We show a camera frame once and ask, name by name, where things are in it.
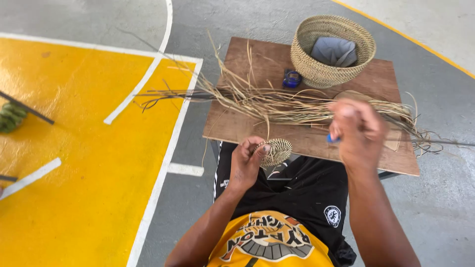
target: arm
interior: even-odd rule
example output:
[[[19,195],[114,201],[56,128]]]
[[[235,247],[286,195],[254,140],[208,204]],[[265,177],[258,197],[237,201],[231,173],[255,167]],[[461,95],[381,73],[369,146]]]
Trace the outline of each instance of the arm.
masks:
[[[377,166],[386,123],[366,102],[331,104],[332,139],[341,138],[340,158],[348,173],[350,225],[366,266],[420,266],[379,181]]]
[[[165,266],[204,266],[244,193],[254,185],[259,165],[270,146],[253,149],[262,138],[251,136],[233,151],[229,184],[210,209],[183,235]]]

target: black shorts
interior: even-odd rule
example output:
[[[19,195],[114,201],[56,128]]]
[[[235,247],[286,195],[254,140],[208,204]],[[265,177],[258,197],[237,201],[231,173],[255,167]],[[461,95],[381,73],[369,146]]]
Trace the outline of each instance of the black shorts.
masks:
[[[214,199],[229,183],[231,156],[236,144],[221,142],[215,174]],[[244,194],[231,219],[261,210],[275,210],[295,218],[327,245],[344,266],[353,264],[356,254],[344,241],[343,222],[348,198],[348,177],[343,164],[300,156],[273,178],[291,179],[281,190],[273,190],[264,170]]]

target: yellow painted floor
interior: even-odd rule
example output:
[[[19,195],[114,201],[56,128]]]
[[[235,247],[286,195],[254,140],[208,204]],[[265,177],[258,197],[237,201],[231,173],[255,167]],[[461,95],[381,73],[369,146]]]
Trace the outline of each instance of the yellow painted floor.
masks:
[[[182,100],[143,114],[130,103],[111,125],[103,120],[152,61],[0,38],[0,90],[56,121],[29,114],[18,130],[0,133],[0,173],[21,179],[62,161],[0,200],[0,266],[125,266]],[[162,59],[142,92],[166,90],[163,78],[187,89],[191,74],[169,66]]]

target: yellow t-shirt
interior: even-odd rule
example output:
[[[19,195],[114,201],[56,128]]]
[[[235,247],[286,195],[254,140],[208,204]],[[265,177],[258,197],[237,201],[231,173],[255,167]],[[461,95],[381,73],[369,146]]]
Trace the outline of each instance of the yellow t-shirt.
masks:
[[[294,218],[277,211],[229,222],[208,266],[333,266],[328,247]]]

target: hand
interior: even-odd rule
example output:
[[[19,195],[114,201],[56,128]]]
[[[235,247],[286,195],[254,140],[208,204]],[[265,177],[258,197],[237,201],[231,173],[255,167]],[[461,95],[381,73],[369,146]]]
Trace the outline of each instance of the hand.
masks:
[[[259,147],[254,154],[252,151],[263,142],[259,136],[250,136],[240,143],[231,158],[231,175],[227,188],[245,193],[256,183],[257,173],[262,159],[270,150],[270,145]]]
[[[340,137],[340,159],[347,171],[374,172],[388,132],[387,124],[367,102],[341,99],[330,103],[335,112],[332,140]]]

